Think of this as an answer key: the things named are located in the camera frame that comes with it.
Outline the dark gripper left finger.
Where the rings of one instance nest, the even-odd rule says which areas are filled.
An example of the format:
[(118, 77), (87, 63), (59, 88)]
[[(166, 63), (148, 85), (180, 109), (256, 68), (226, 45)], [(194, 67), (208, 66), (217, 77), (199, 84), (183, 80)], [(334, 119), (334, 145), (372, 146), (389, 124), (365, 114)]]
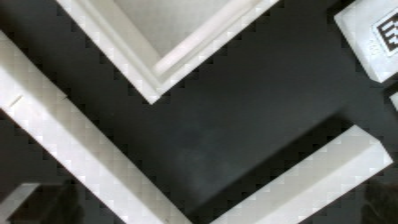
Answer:
[(84, 224), (75, 185), (23, 183), (0, 201), (0, 224)]

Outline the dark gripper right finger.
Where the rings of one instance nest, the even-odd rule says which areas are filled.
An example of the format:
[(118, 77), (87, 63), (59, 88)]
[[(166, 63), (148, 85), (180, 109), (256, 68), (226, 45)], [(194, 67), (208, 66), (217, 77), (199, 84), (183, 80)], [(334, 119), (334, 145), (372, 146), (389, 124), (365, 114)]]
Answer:
[(398, 184), (370, 181), (365, 199), (361, 224), (398, 224)]

